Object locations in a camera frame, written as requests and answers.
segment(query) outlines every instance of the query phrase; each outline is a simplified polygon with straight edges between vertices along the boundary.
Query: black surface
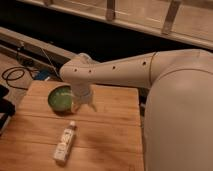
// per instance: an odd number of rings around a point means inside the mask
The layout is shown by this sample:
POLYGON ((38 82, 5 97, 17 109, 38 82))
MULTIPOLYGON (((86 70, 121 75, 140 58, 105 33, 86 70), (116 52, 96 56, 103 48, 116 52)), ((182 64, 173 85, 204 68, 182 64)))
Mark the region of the black surface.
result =
POLYGON ((0 25, 72 52, 88 53, 100 62, 153 51, 194 48, 15 0, 0 0, 0 25))

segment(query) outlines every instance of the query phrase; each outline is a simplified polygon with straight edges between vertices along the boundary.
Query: white bottle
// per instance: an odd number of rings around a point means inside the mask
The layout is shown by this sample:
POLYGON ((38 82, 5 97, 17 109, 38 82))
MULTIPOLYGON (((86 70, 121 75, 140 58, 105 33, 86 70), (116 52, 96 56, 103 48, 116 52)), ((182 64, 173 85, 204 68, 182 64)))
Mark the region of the white bottle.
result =
POLYGON ((53 158, 60 165, 64 165, 67 161, 73 140, 75 138, 75 128, 75 122, 71 121, 69 126, 64 130, 61 136, 61 141, 56 147, 53 158))

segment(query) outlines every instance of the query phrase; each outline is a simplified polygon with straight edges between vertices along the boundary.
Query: wooden table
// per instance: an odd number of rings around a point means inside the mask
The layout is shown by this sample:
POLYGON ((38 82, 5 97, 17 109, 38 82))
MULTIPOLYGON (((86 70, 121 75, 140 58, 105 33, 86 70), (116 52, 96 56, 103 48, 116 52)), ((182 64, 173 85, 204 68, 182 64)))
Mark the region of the wooden table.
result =
POLYGON ((61 82, 34 81, 0 139, 1 171, 143 171, 138 92, 93 85, 97 111, 84 105, 75 114, 56 115, 49 92, 61 82), (77 124, 66 166, 52 156, 70 120, 77 124))

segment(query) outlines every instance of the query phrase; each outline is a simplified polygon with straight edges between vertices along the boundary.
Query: green bowl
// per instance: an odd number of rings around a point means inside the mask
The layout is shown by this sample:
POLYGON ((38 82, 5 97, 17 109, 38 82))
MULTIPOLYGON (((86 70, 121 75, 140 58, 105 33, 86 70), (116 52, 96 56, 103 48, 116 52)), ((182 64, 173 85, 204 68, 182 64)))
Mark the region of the green bowl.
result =
POLYGON ((65 112, 71 110, 72 98, 70 92, 70 86, 60 86, 50 92, 48 104, 53 111, 65 112))

